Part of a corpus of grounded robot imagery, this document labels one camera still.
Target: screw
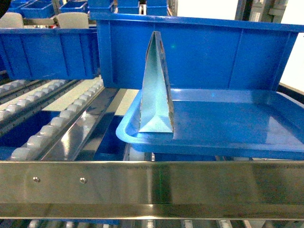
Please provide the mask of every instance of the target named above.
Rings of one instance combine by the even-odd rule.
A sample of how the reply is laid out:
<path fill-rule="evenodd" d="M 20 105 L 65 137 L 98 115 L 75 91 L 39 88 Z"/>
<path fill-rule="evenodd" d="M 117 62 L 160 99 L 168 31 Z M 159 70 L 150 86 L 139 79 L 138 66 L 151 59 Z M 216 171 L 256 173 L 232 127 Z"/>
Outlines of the screw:
<path fill-rule="evenodd" d="M 80 183 L 82 183 L 82 184 L 86 184 L 86 183 L 87 183 L 87 179 L 84 178 L 84 177 L 80 178 L 79 181 L 80 181 Z"/>
<path fill-rule="evenodd" d="M 39 177 L 33 177 L 33 181 L 34 181 L 35 183 L 39 183 L 41 180 L 40 180 Z"/>

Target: blue plastic bin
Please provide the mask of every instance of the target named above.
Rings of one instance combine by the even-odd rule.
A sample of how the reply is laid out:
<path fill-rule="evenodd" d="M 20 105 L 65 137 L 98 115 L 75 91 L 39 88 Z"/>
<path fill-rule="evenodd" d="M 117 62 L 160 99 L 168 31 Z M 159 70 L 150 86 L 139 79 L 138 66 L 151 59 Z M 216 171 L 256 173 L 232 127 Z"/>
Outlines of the blue plastic bin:
<path fill-rule="evenodd" d="M 120 6 L 118 6 L 118 13 L 138 14 L 138 12 L 139 12 L 138 7 L 120 7 Z"/>
<path fill-rule="evenodd" d="M 69 12 L 80 12 L 87 13 L 87 1 L 68 1 L 66 4 L 61 6 L 61 13 L 69 13 Z"/>
<path fill-rule="evenodd" d="M 304 160 L 304 105 L 269 90 L 172 89 L 174 133 L 139 133 L 141 91 L 116 130 L 139 152 Z"/>
<path fill-rule="evenodd" d="M 113 5 L 113 3 L 114 3 L 113 0 L 88 0 L 89 7 L 93 7 L 93 8 L 96 7 L 105 8 Z"/>
<path fill-rule="evenodd" d="M 21 10 L 21 8 L 27 6 L 29 3 L 31 3 L 31 1 L 22 1 L 22 0 L 12 1 L 9 5 L 8 12 L 19 13 L 24 17 L 24 13 Z"/>
<path fill-rule="evenodd" d="M 167 16 L 167 6 L 147 6 L 147 15 Z"/>
<path fill-rule="evenodd" d="M 98 75 L 96 29 L 0 29 L 0 54 L 15 79 L 91 79 Z"/>
<path fill-rule="evenodd" d="M 35 1 L 21 10 L 27 19 L 50 18 L 55 14 L 52 2 L 48 1 Z"/>
<path fill-rule="evenodd" d="M 139 0 L 118 0 L 118 7 L 139 7 Z"/>
<path fill-rule="evenodd" d="M 106 87 L 141 89 L 145 53 L 160 31 L 172 88 L 276 90 L 304 26 L 91 13 Z"/>
<path fill-rule="evenodd" d="M 147 6 L 167 6 L 167 0 L 147 0 Z"/>
<path fill-rule="evenodd" d="M 98 13 L 113 13 L 115 12 L 115 7 L 112 4 L 108 7 L 91 7 L 89 6 L 90 13 L 98 12 Z"/>

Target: metal rail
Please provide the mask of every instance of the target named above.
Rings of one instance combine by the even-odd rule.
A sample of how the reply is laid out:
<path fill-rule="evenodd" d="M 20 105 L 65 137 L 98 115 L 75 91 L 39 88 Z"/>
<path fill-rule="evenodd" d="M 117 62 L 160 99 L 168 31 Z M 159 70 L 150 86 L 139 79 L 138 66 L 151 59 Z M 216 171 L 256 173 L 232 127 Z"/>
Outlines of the metal rail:
<path fill-rule="evenodd" d="M 94 98 L 92 103 L 79 113 L 84 114 L 76 121 L 73 120 L 72 126 L 69 124 L 69 126 L 63 130 L 65 133 L 55 139 L 55 142 L 52 143 L 52 146 L 48 148 L 46 153 L 43 153 L 44 156 L 40 159 L 43 161 L 73 161 L 86 145 L 85 151 L 81 152 L 81 154 L 89 156 L 88 153 L 90 153 L 87 159 L 91 160 L 125 92 L 125 89 L 104 88 Z M 90 138 L 89 140 L 91 143 L 95 141 L 95 146 L 86 144 L 93 130 L 101 120 L 103 121 L 100 123 L 102 129 L 99 128 L 98 139 Z"/>
<path fill-rule="evenodd" d="M 0 218 L 304 220 L 303 161 L 4 161 L 0 175 Z"/>

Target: metal frame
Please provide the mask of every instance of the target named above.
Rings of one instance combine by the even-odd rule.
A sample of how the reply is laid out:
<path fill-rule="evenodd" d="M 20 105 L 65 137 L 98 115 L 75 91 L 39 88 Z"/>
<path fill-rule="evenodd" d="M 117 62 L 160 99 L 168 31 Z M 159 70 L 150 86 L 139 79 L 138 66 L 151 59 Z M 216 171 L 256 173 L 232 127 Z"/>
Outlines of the metal frame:
<path fill-rule="evenodd" d="M 303 161 L 4 161 L 0 174 L 4 219 L 304 220 Z"/>

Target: white wall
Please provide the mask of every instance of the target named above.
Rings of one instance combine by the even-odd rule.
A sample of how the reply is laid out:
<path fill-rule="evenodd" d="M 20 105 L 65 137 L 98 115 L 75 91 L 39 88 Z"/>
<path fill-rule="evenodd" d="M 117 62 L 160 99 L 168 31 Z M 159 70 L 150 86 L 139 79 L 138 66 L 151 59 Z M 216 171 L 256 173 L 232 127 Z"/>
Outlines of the white wall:
<path fill-rule="evenodd" d="M 234 20 L 238 0 L 179 0 L 178 16 Z"/>
<path fill-rule="evenodd" d="M 304 25 L 304 0 L 288 1 L 282 23 Z M 304 33 L 298 35 L 281 82 L 304 91 Z"/>

